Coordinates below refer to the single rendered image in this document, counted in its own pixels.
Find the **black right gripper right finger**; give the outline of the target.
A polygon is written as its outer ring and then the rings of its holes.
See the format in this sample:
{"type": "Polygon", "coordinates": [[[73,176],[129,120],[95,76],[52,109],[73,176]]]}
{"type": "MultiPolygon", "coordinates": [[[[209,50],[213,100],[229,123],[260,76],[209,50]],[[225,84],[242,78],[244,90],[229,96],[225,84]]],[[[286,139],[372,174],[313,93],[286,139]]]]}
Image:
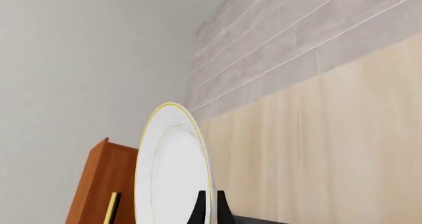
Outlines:
{"type": "Polygon", "coordinates": [[[217,191],[217,224],[235,224],[223,190],[217,191]]]}

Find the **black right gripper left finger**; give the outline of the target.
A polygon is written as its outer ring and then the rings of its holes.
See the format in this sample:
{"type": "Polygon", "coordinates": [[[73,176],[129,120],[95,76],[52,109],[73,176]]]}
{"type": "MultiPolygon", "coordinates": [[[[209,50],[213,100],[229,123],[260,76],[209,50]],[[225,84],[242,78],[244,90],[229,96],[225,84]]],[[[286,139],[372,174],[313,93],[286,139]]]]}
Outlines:
{"type": "Polygon", "coordinates": [[[206,215],[206,192],[201,190],[187,224],[204,224],[206,215]]]}

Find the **white plate with yellow rim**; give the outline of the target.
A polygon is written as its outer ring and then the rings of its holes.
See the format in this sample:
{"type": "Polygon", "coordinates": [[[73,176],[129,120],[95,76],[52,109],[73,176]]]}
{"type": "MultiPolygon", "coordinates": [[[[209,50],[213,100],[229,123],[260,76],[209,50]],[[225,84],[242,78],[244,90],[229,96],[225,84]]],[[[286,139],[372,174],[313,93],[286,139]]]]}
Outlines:
{"type": "Polygon", "coordinates": [[[193,116],[167,102],[144,127],[135,169],[135,223],[187,224],[199,192],[204,219],[217,224],[217,195],[206,142],[193,116]]]}

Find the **flat black stove plate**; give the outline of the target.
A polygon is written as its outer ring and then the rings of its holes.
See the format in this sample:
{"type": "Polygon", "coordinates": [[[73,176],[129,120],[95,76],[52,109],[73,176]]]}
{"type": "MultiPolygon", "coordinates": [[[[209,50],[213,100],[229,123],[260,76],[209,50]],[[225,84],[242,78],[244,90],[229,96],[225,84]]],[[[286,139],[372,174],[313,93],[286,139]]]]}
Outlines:
{"type": "Polygon", "coordinates": [[[269,221],[266,219],[257,219],[253,217],[243,217],[240,215],[233,216],[236,224],[288,224],[288,223],[280,223],[277,221],[269,221]]]}

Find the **red-brown wooden cabinet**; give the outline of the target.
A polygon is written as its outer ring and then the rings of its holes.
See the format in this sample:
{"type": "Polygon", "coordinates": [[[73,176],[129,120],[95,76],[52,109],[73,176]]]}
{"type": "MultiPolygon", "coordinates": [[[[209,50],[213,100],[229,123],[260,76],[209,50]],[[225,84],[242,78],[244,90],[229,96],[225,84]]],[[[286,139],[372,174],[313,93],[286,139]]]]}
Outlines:
{"type": "Polygon", "coordinates": [[[135,165],[138,150],[105,138],[86,160],[65,224],[103,224],[111,194],[121,193],[115,224],[135,224],[135,165]]]}

